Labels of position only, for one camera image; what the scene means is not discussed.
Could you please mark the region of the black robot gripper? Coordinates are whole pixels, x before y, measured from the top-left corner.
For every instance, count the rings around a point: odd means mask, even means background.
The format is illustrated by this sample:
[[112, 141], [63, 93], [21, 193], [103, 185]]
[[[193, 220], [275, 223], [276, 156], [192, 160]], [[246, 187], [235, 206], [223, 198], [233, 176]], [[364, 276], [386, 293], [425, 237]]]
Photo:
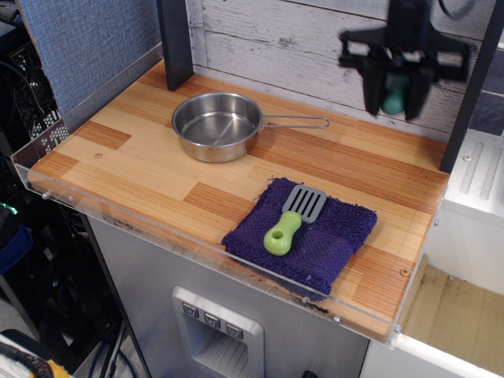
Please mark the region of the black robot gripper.
[[420, 116], [433, 81], [467, 80], [474, 46], [437, 31], [431, 13], [431, 1], [391, 1], [384, 27], [340, 34], [339, 65], [361, 74], [369, 114], [378, 114], [390, 74], [409, 76], [406, 120]]

